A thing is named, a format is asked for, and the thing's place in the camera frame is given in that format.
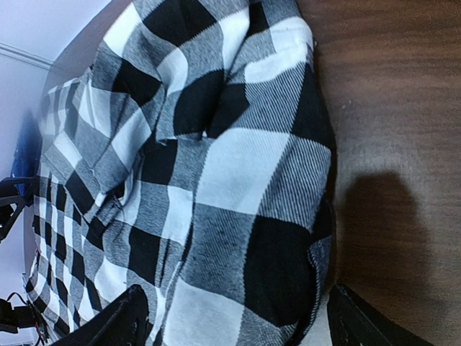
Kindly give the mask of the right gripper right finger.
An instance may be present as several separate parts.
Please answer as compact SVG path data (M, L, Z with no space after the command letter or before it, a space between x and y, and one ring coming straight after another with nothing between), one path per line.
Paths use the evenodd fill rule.
M329 328L333 346L432 344L389 320L351 288L335 284L329 293Z

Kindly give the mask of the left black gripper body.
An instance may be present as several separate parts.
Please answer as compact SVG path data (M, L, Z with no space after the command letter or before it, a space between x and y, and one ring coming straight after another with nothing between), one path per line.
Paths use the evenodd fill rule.
M25 207L33 204L35 177L9 177L1 181L1 241L15 224Z

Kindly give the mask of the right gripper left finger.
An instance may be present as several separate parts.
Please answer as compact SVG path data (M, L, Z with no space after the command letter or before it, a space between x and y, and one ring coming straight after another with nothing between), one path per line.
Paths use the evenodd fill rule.
M140 285L132 285L57 346L144 345L147 325L147 297Z

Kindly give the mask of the blue plaid shirt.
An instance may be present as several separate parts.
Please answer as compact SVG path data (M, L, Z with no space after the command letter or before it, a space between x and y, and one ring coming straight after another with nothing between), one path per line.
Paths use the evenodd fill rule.
M42 149L42 136L37 120L31 112L27 112L21 124L11 178L32 178L37 174Z

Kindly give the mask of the black white checked shirt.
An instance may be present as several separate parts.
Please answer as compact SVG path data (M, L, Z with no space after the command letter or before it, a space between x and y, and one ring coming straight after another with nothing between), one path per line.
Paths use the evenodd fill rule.
M26 292L51 342L132 285L147 345L299 345L334 135L295 1L132 1L40 115Z

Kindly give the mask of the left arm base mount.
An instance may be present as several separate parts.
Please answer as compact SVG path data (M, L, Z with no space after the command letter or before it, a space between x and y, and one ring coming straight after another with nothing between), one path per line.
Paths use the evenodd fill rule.
M21 306L13 306L11 299L16 296ZM23 299L17 292L11 293L7 299L1 299L1 331L18 334L20 329L34 328L37 332L36 345L45 345L48 341L48 332L45 322L39 311Z

